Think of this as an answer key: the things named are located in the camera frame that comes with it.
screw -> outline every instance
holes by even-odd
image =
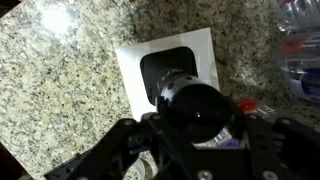
[[[201,170],[198,173],[199,180],[212,180],[212,174],[210,171]]]
[[[87,177],[81,177],[81,178],[78,178],[77,180],[89,180]]]
[[[196,112],[196,116],[200,117],[201,116],[200,112]]]
[[[127,126],[131,125],[132,123],[133,123],[132,120],[126,120],[124,122],[124,124],[127,125]]]
[[[284,124],[290,124],[290,123],[291,123],[290,120],[288,120],[288,119],[283,119],[282,122],[283,122]]]
[[[249,116],[251,119],[258,119],[258,116],[257,115],[254,115],[254,114],[250,114]]]
[[[154,120],[158,120],[158,119],[160,119],[160,116],[159,115],[153,115],[151,118],[154,119]]]
[[[272,171],[263,171],[263,178],[265,180],[278,180],[278,175]]]
[[[72,171],[73,171],[73,167],[68,167],[67,169],[66,169],[66,172],[69,174],[69,173],[72,173]]]

black square object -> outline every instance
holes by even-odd
[[[140,62],[140,70],[146,88],[148,100],[155,105],[155,98],[160,96],[157,82],[165,71],[182,69],[187,74],[198,77],[196,61],[192,50],[188,47],[178,47],[145,55]]]

black cylinder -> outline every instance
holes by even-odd
[[[193,142],[215,137],[232,118],[225,98],[199,78],[176,71],[163,80],[161,96],[167,104],[167,118],[191,135]]]

white square paper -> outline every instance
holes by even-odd
[[[156,111],[155,106],[148,101],[143,83],[140,70],[142,57],[180,46],[189,47],[193,51],[199,78],[220,90],[210,28],[118,48],[116,54],[135,120],[140,121],[142,114]]]

granite countertop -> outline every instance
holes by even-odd
[[[211,27],[221,92],[259,99],[320,130],[269,59],[268,0],[25,0],[0,20],[0,141],[35,178],[92,147],[130,106],[114,53]]]

